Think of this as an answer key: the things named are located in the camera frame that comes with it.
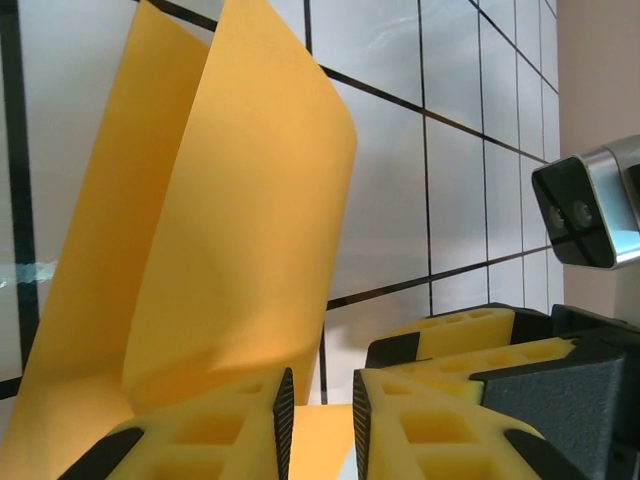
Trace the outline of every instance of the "camera lens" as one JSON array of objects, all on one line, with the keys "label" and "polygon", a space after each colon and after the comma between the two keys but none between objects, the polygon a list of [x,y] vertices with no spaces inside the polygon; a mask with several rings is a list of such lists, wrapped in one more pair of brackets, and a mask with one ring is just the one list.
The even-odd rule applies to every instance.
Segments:
[{"label": "camera lens", "polygon": [[549,207],[549,218],[554,227],[559,230],[564,228],[564,217],[558,207],[554,207],[553,205]]},{"label": "camera lens", "polygon": [[576,220],[583,228],[589,228],[591,226],[591,222],[593,221],[593,215],[591,214],[591,209],[584,203],[582,200],[578,200],[573,204],[573,214],[576,217]]}]

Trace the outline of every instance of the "depth camera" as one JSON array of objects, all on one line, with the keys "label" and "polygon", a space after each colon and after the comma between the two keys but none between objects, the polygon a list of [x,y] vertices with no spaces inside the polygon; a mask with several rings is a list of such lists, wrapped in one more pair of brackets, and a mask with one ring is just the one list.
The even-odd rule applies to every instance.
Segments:
[{"label": "depth camera", "polygon": [[640,260],[640,135],[545,165],[532,183],[562,263],[613,269]]}]

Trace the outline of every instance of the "yellow foam block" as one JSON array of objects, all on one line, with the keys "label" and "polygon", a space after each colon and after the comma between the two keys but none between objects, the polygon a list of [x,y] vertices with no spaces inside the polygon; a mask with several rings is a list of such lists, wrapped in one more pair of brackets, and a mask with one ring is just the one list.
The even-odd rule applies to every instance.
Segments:
[{"label": "yellow foam block", "polygon": [[479,404],[483,382],[469,380],[474,373],[558,360],[574,348],[570,340],[550,338],[395,365],[384,370]]},{"label": "yellow foam block", "polygon": [[515,312],[479,308],[434,318],[422,318],[383,338],[420,332],[416,360],[455,355],[509,345]]},{"label": "yellow foam block", "polygon": [[338,478],[353,440],[351,405],[296,407],[289,480]]},{"label": "yellow foam block", "polygon": [[503,435],[541,438],[525,423],[382,370],[354,380],[360,478],[539,479]]},{"label": "yellow foam block", "polygon": [[[271,370],[119,425],[61,480],[286,479],[293,417],[291,370]],[[139,438],[121,449],[131,430]]]},{"label": "yellow foam block", "polygon": [[131,326],[137,411],[279,365],[306,403],[355,147],[347,108],[268,1],[227,0]]},{"label": "yellow foam block", "polygon": [[120,387],[124,352],[206,55],[140,4],[0,451],[0,478],[57,478],[132,415]]}]

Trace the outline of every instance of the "beige wall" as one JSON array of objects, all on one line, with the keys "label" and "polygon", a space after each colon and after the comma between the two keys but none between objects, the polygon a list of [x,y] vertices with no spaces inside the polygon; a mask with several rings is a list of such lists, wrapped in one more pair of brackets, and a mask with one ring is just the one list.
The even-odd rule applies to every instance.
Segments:
[{"label": "beige wall", "polygon": [[[640,1],[558,0],[558,72],[562,155],[640,133]],[[565,268],[565,302],[614,315],[616,276]]]}]

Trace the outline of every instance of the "white tiled wall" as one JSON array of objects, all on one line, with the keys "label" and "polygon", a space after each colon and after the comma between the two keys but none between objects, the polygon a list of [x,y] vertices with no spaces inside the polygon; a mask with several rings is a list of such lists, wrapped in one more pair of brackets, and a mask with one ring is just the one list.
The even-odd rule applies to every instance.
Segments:
[{"label": "white tiled wall", "polygon": [[[213,19],[222,6],[175,3]],[[273,5],[305,41],[304,1]],[[19,6],[43,304],[137,4]],[[390,328],[487,301],[543,311],[562,301],[562,267],[545,250],[530,184],[533,169],[559,155],[555,16],[545,0],[481,0],[480,9],[469,0],[310,2],[314,55],[347,77],[334,84],[359,134],[315,402],[325,382],[330,403],[348,402],[352,370]],[[3,239],[8,198],[0,182]],[[0,381],[19,373],[8,241]]]}]

